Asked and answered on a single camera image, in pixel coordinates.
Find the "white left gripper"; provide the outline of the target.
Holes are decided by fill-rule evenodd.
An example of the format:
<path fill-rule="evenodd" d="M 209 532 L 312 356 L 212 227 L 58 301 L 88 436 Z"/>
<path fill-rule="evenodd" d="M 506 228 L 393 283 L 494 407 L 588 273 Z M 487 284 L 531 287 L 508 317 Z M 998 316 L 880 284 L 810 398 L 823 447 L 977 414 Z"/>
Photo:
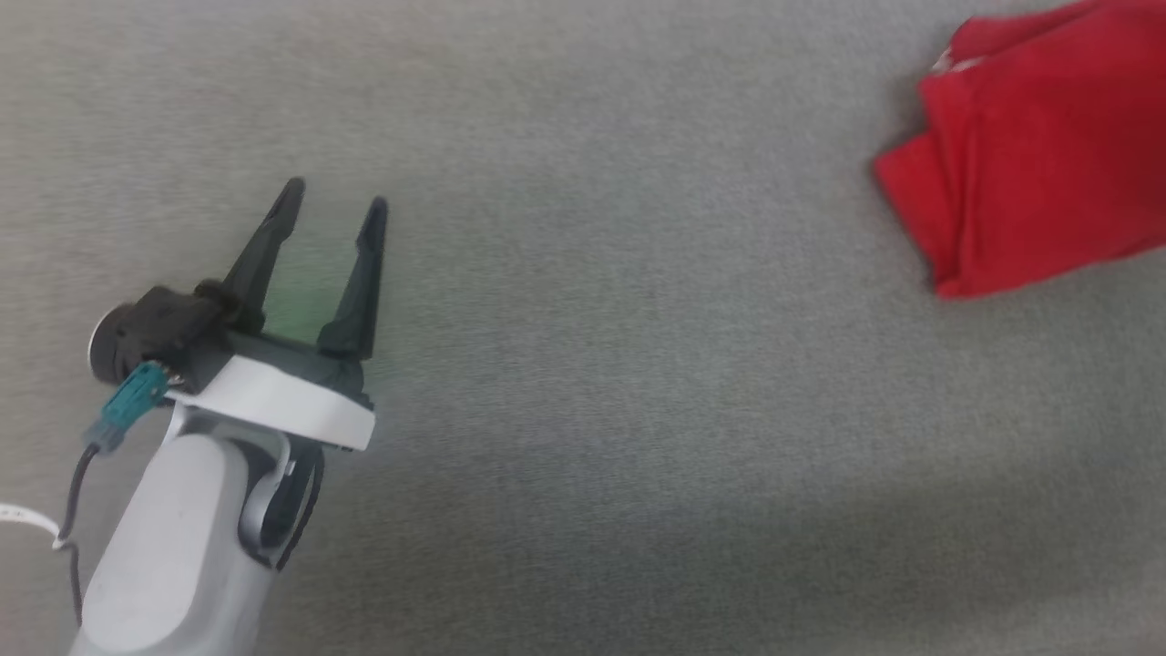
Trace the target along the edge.
<path fill-rule="evenodd" d="M 375 344 L 382 296 L 384 237 L 388 203 L 378 196 L 354 238 L 354 264 L 333 318 L 319 330 L 317 348 L 262 331 L 264 303 L 281 245 L 292 237 L 305 181 L 288 179 L 276 202 L 222 278 L 230 302 L 230 347 L 222 369 L 198 394 L 169 392 L 169 439 L 192 431 L 196 419 L 233 421 L 349 451 L 366 451 L 375 412 L 365 393 L 361 361 Z"/>

